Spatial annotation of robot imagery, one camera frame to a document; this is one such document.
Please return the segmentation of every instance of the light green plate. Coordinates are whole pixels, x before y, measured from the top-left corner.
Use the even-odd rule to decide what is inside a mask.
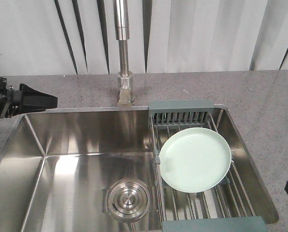
[[[162,178],[182,192],[202,192],[214,187],[231,164],[227,141],[206,128],[176,133],[163,145],[159,157]]]

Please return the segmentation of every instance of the stainless steel sink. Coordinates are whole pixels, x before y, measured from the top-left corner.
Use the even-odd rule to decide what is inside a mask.
[[[254,215],[276,222],[228,111],[216,105],[209,117],[204,126],[225,137],[235,166],[229,183],[186,195],[160,183],[147,107],[24,115],[0,164],[0,232],[160,231],[164,220]],[[177,131],[157,131],[158,145]]]

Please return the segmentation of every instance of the faucet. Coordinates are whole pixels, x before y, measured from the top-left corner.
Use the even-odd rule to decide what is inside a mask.
[[[129,19],[127,0],[113,0],[116,39],[119,45],[120,72],[118,79],[118,106],[132,106],[134,102],[132,72],[129,71],[128,39]]]

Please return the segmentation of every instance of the countertop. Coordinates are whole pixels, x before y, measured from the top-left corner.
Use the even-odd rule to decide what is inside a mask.
[[[116,75],[9,76],[58,97],[59,108],[116,106]],[[193,72],[134,75],[134,105],[155,100],[210,99],[224,104],[276,206],[270,232],[288,232],[288,71]],[[0,119],[2,149],[17,118]]]

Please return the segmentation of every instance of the drain strainer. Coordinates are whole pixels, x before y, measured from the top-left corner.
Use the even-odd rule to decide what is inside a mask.
[[[137,179],[116,182],[108,193],[109,213],[118,220],[134,222],[141,219],[149,209],[150,195],[146,184]]]

